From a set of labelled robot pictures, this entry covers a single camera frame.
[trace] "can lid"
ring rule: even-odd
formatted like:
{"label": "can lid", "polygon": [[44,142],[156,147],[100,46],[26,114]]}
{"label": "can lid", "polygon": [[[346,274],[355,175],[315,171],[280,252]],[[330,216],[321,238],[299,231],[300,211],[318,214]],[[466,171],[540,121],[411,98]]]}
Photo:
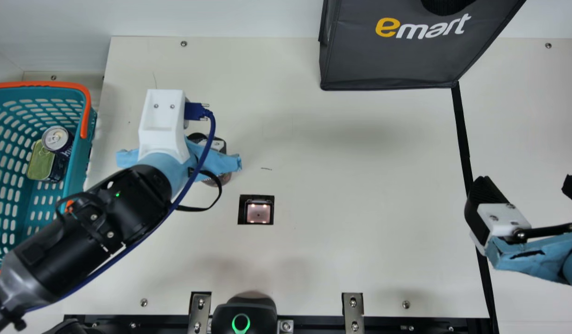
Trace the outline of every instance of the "can lid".
{"label": "can lid", "polygon": [[59,150],[65,146],[69,137],[70,135],[64,127],[55,125],[45,130],[43,133],[43,146],[45,146],[45,148],[50,151]]}
{"label": "can lid", "polygon": [[28,163],[27,177],[32,180],[45,180],[51,174],[55,153],[47,150],[42,140],[37,140],[32,145],[32,154]]}

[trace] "orange basket handle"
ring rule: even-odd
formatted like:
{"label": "orange basket handle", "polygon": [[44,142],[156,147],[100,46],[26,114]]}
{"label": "orange basket handle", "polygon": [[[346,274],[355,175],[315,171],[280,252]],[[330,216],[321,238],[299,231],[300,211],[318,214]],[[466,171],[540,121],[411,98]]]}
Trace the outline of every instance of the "orange basket handle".
{"label": "orange basket handle", "polygon": [[70,88],[81,91],[86,99],[84,104],[84,112],[82,114],[82,124],[80,126],[80,138],[87,139],[89,136],[89,115],[90,115],[90,92],[84,87],[84,85],[78,83],[66,83],[66,82],[12,82],[12,83],[0,83],[0,88],[15,88],[15,87],[28,87],[28,86],[38,86],[38,87],[58,87],[58,88]]}

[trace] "white 3d-printed part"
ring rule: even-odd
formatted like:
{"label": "white 3d-printed part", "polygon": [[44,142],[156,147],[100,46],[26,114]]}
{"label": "white 3d-printed part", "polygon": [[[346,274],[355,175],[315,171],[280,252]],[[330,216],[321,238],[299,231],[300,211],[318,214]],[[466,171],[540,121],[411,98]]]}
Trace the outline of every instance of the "white 3d-printed part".
{"label": "white 3d-printed part", "polygon": [[140,153],[169,154],[180,163],[189,159],[184,135],[185,93],[178,89],[148,89],[142,111]]}

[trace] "black fabric bag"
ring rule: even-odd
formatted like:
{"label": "black fabric bag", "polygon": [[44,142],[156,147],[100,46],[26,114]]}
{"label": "black fabric bag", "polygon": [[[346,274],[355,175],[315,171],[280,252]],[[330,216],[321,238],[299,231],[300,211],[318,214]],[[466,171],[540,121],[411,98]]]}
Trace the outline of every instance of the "black fabric bag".
{"label": "black fabric bag", "polygon": [[525,0],[324,0],[321,88],[453,87]]}

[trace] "white table surface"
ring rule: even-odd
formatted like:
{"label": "white table surface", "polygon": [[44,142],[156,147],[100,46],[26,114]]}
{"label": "white table surface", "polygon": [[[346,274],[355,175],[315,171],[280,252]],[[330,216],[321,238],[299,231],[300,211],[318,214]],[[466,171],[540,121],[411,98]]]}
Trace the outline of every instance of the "white table surface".
{"label": "white table surface", "polygon": [[[243,171],[214,209],[173,214],[66,313],[184,314],[192,291],[212,291],[214,308],[258,290],[285,315],[341,315],[341,293],[363,292],[366,315],[487,316],[449,90],[322,91],[313,39],[181,40],[112,38],[87,185],[137,148],[155,87],[209,103]],[[274,226],[237,226],[240,194],[275,195]],[[215,196],[197,184],[184,204]]]}
{"label": "white table surface", "polygon": [[[572,40],[546,42],[499,39],[460,80],[474,177],[490,176],[534,227],[572,222],[561,191],[572,174]],[[524,333],[572,333],[572,287],[506,271],[491,277],[508,328],[523,321]]]}
{"label": "white table surface", "polygon": [[[62,312],[184,314],[192,291],[211,290],[215,307],[254,289],[281,314],[340,315],[340,293],[360,291],[366,315],[487,316],[448,90],[321,91],[311,39],[181,40],[112,38],[87,185],[137,147],[154,87],[210,103],[243,171],[212,211],[175,213]],[[461,81],[474,175],[534,226],[572,221],[560,192],[572,173],[572,40],[545,42],[500,39]],[[276,196],[274,226],[237,226],[239,194],[251,193]],[[214,196],[198,184],[184,204]],[[501,271],[492,282],[503,334],[572,333],[572,288]]]}

